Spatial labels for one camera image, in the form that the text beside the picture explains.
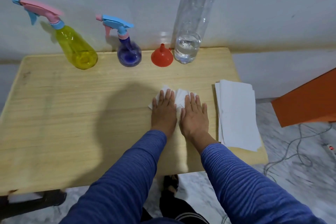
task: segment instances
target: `black sandal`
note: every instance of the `black sandal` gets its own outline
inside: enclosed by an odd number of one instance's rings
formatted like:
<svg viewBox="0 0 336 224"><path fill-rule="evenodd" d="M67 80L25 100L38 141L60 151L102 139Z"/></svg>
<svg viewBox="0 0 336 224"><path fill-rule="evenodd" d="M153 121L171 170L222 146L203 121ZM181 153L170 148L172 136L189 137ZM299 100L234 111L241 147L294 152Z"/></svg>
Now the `black sandal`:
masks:
<svg viewBox="0 0 336 224"><path fill-rule="evenodd" d="M169 186L173 186L173 188L178 190L179 188L179 177L178 175L166 175L163 180L163 189L167 190Z"/></svg>

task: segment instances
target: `blue spray bottle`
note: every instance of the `blue spray bottle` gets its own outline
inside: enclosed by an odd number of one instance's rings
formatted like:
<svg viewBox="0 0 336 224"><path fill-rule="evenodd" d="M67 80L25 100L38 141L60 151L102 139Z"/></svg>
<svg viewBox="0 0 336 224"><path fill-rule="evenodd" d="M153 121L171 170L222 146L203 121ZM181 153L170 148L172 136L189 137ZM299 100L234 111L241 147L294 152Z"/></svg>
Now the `blue spray bottle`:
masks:
<svg viewBox="0 0 336 224"><path fill-rule="evenodd" d="M106 36L110 35L111 29L118 30L118 37L121 45L118 48L117 54L120 63L125 67L134 67L138 65L141 61L141 49L135 42L131 42L126 30L127 28L132 28L134 25L117 17L108 15L96 15L96 19L103 22Z"/></svg>

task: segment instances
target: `wooden table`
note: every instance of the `wooden table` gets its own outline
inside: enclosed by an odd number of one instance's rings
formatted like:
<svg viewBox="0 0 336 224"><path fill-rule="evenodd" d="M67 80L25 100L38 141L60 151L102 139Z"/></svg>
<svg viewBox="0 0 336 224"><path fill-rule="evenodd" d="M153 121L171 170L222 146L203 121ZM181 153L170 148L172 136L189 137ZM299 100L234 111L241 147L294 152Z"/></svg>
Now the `wooden table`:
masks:
<svg viewBox="0 0 336 224"><path fill-rule="evenodd" d="M166 84L197 92L208 104L209 133L217 138L214 84L239 81L227 48L203 48L194 62L161 68L142 52L122 66L115 52L99 54L91 69L73 67L63 54L23 59L1 116L0 195L89 185L151 126L148 104ZM248 164L258 152L231 148ZM199 154L179 127L162 152L157 175L203 170Z"/></svg>

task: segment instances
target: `finger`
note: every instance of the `finger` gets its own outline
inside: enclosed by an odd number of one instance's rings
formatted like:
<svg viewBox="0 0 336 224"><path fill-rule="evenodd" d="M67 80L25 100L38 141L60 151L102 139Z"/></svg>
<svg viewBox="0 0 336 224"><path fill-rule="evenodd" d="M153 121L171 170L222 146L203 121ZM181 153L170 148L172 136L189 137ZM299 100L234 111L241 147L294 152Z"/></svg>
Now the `finger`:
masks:
<svg viewBox="0 0 336 224"><path fill-rule="evenodd" d="M181 109L181 120L180 120L180 122L183 121L185 115L186 115L186 110L185 110L184 108L182 108L182 109Z"/></svg>
<svg viewBox="0 0 336 224"><path fill-rule="evenodd" d="M163 99L164 99L164 97L163 97L163 90L160 90L159 105L162 105Z"/></svg>
<svg viewBox="0 0 336 224"><path fill-rule="evenodd" d="M190 97L189 95L186 95L184 98L184 108L185 112L192 112L193 110L191 109L191 104L190 104Z"/></svg>
<svg viewBox="0 0 336 224"><path fill-rule="evenodd" d="M156 98L153 98L153 109L157 107Z"/></svg>
<svg viewBox="0 0 336 224"><path fill-rule="evenodd" d="M197 105L196 105L196 101L195 101L195 95L192 92L190 93L190 103L191 103L192 111L193 112L197 111Z"/></svg>
<svg viewBox="0 0 336 224"><path fill-rule="evenodd" d="M170 99L170 89L167 89L165 100L163 100L163 104L168 105L169 104L169 99Z"/></svg>
<svg viewBox="0 0 336 224"><path fill-rule="evenodd" d="M170 105L173 105L174 103L175 103L175 93L174 93L174 91L172 90L172 91L170 92L169 104L170 104Z"/></svg>
<svg viewBox="0 0 336 224"><path fill-rule="evenodd" d="M208 117L208 106L206 103L203 103L202 112Z"/></svg>
<svg viewBox="0 0 336 224"><path fill-rule="evenodd" d="M202 111L202 105L201 105L201 100L200 100L200 96L196 95L196 105L197 105L197 109L199 111Z"/></svg>

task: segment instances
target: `spray nozzle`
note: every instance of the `spray nozzle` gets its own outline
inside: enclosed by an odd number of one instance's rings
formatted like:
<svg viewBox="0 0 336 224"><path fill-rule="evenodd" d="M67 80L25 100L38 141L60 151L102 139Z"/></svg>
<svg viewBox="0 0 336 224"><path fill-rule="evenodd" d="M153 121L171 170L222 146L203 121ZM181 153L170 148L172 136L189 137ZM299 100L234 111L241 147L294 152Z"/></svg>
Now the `spray nozzle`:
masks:
<svg viewBox="0 0 336 224"><path fill-rule="evenodd" d="M54 29L64 27L64 22L58 17L63 15L63 12L43 3L33 0L12 0L16 5L21 5L28 12L31 24L34 25L37 17L44 16Z"/></svg>
<svg viewBox="0 0 336 224"><path fill-rule="evenodd" d="M120 18L108 15L96 15L96 20L103 22L107 36L110 35L110 31L112 29L117 29L118 37L120 39L127 39L129 35L126 29L134 27L134 25L131 23L128 23Z"/></svg>

